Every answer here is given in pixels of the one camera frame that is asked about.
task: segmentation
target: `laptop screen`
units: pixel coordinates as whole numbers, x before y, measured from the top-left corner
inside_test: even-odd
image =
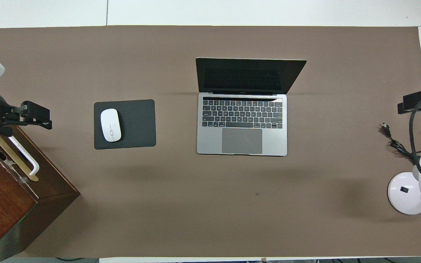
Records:
[[[306,60],[196,58],[200,92],[286,94]]]

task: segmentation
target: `keyboard key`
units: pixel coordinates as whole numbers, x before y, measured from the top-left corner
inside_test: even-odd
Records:
[[[238,123],[238,122],[227,122],[225,123],[225,126],[227,127],[239,127],[239,128],[252,128],[253,124],[252,123]]]

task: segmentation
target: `brown table surface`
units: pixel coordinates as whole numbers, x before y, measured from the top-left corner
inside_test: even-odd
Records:
[[[285,157],[198,155],[196,57],[293,58]],[[417,28],[0,29],[0,94],[51,110],[24,131],[81,196],[30,256],[421,256],[421,214],[390,205],[411,163],[402,96],[421,90]],[[157,145],[95,150],[95,102],[155,100]],[[421,114],[416,118],[421,150]]]

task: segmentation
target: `laptop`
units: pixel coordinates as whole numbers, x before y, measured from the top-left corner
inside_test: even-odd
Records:
[[[196,58],[197,153],[286,156],[286,94],[305,64]]]

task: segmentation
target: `white mouse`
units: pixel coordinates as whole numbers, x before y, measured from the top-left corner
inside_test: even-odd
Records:
[[[120,120],[118,111],[114,108],[108,108],[100,113],[100,123],[105,140],[115,142],[121,139]]]

